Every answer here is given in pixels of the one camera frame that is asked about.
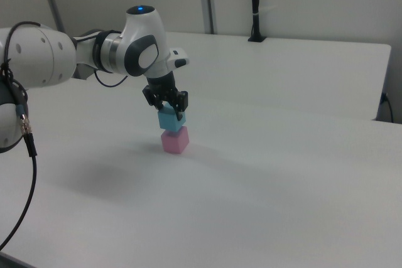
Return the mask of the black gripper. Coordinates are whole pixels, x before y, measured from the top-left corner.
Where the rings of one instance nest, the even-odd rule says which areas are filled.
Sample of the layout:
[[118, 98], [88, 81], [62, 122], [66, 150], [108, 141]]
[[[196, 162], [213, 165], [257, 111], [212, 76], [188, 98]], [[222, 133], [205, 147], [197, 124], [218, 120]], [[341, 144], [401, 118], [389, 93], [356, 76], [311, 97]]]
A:
[[147, 81], [147, 86], [142, 90], [147, 103], [161, 110], [163, 102], [168, 102], [175, 111], [177, 120], [182, 120], [188, 107], [188, 92], [178, 91], [173, 72], [159, 78], [147, 78]]

